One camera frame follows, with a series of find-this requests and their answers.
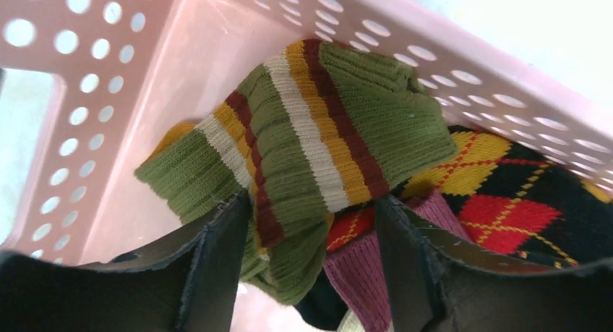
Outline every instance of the sock cuff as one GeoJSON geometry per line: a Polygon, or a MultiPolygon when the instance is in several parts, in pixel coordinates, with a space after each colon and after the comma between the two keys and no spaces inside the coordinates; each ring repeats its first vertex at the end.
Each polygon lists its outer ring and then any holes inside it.
{"type": "Polygon", "coordinates": [[[364,330],[385,332],[392,318],[377,232],[370,231],[329,254],[324,269],[364,330]]]}
{"type": "MultiPolygon", "coordinates": [[[[171,144],[163,140],[164,147],[157,155],[146,160],[134,175],[148,184],[170,209],[187,224],[226,200],[242,188],[235,174],[223,161],[228,151],[222,145],[209,142],[202,128],[207,128],[211,116],[171,144]]],[[[233,143],[224,143],[227,148],[233,143]]]]}

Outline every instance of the yellow stripe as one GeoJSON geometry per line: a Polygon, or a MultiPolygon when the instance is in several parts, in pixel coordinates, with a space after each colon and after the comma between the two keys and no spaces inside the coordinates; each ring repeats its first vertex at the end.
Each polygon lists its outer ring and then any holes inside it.
{"type": "Polygon", "coordinates": [[[326,145],[332,156],[336,169],[343,181],[349,204],[355,205],[372,199],[368,187],[364,183],[357,163],[351,158],[351,152],[345,141],[340,138],[336,124],[328,115],[325,101],[320,97],[317,86],[308,75],[309,65],[304,60],[304,42],[292,44],[286,49],[286,57],[290,66],[292,78],[298,85],[302,98],[309,105],[311,117],[320,129],[321,141],[326,145]]]}
{"type": "MultiPolygon", "coordinates": [[[[470,221],[461,221],[461,223],[466,226],[475,227],[477,229],[483,229],[485,231],[489,231],[490,233],[492,233],[492,231],[514,231],[514,232],[518,232],[521,234],[525,234],[530,237],[537,238],[541,242],[549,245],[549,247],[551,247],[555,252],[557,252],[558,255],[562,256],[568,263],[571,263],[573,265],[579,264],[577,260],[575,260],[574,258],[571,258],[570,255],[568,255],[564,250],[560,249],[560,247],[558,247],[557,245],[549,241],[547,238],[543,237],[542,235],[536,232],[528,231],[527,229],[520,229],[518,227],[513,227],[513,226],[483,225],[483,224],[477,224],[477,223],[470,222],[470,221]]],[[[523,258],[526,258],[523,256],[523,252],[520,253],[520,256],[523,258]]]]}
{"type": "MultiPolygon", "coordinates": [[[[535,182],[536,180],[539,180],[539,177],[541,176],[541,174],[543,174],[545,172],[544,169],[546,169],[547,167],[549,167],[549,164],[547,163],[543,163],[542,165],[539,166],[539,169],[535,170],[534,172],[532,172],[533,176],[528,178],[529,182],[535,182]]],[[[519,202],[522,201],[522,197],[524,195],[526,195],[527,191],[533,186],[533,184],[525,184],[522,186],[522,191],[518,191],[515,195],[518,196],[517,198],[513,198],[511,200],[511,202],[509,204],[507,204],[507,206],[505,207],[505,209],[498,215],[498,217],[496,217],[496,220],[492,223],[492,226],[499,226],[500,224],[502,224],[502,222],[507,218],[507,216],[509,214],[511,214],[511,211],[513,209],[515,209],[515,207],[517,206],[517,204],[519,202]]],[[[479,237],[479,239],[477,239],[477,244],[483,244],[483,242],[486,241],[487,237],[489,237],[489,235],[492,233],[492,231],[490,230],[485,230],[483,232],[483,234],[479,237]]]]}

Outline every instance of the striped sock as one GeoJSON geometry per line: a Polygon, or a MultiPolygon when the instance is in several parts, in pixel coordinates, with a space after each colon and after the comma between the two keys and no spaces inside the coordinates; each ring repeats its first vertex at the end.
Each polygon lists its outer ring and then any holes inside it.
{"type": "Polygon", "coordinates": [[[415,85],[412,68],[394,59],[299,41],[259,65],[136,176],[184,224],[248,188],[254,244],[270,257],[264,279],[276,291],[308,291],[321,268],[327,217],[455,154],[438,102],[413,92],[415,85]],[[296,254],[290,244],[309,251],[296,254]],[[289,273],[312,262],[308,279],[289,273]]]}

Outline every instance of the knit sock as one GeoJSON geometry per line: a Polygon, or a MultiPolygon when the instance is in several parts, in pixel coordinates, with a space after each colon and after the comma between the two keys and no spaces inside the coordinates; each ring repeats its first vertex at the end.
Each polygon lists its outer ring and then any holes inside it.
{"type": "MultiPolygon", "coordinates": [[[[358,319],[358,315],[349,310],[338,326],[337,332],[366,332],[358,319]]],[[[385,332],[394,332],[394,325],[390,323],[390,327],[385,332]]]]}
{"type": "MultiPolygon", "coordinates": [[[[327,217],[385,195],[456,152],[438,102],[412,68],[318,40],[258,66],[213,114],[137,170],[182,223],[242,188],[266,273],[249,278],[287,305],[313,285],[327,217]]],[[[246,257],[253,262],[251,249],[246,257]]]]}
{"type": "Polygon", "coordinates": [[[326,331],[336,331],[347,314],[347,304],[338,296],[324,271],[317,276],[309,293],[294,307],[302,320],[326,331]]]}
{"type": "Polygon", "coordinates": [[[403,197],[438,188],[477,244],[568,267],[613,256],[611,198],[521,144],[454,126],[460,153],[417,174],[403,197]]]}
{"type": "MultiPolygon", "coordinates": [[[[425,199],[411,200],[407,204],[412,205],[413,210],[422,218],[450,232],[457,231],[456,235],[469,240],[438,191],[433,190],[425,199]]],[[[330,283],[356,313],[364,330],[385,332],[390,327],[392,316],[379,241],[373,228],[364,227],[365,224],[373,223],[374,208],[368,208],[334,224],[330,231],[331,237],[327,240],[329,253],[324,269],[330,283]],[[356,230],[360,229],[364,229],[365,233],[358,234],[356,230]]]]}

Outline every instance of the ribbed sock cuff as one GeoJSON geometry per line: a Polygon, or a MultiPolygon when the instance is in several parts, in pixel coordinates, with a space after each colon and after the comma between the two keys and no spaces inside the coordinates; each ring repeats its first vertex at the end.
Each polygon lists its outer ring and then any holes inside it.
{"type": "Polygon", "coordinates": [[[377,232],[329,254],[324,269],[341,298],[356,313],[366,332],[385,332],[391,324],[390,303],[377,232]]]}
{"type": "Polygon", "coordinates": [[[460,224],[458,217],[453,214],[447,201],[445,201],[445,198],[441,195],[439,190],[433,189],[425,197],[411,198],[407,206],[413,209],[417,215],[425,218],[438,227],[446,229],[456,236],[472,242],[472,239],[460,224]]]}
{"type": "Polygon", "coordinates": [[[205,215],[242,188],[200,129],[207,121],[149,158],[134,173],[168,200],[182,224],[205,215]]]}

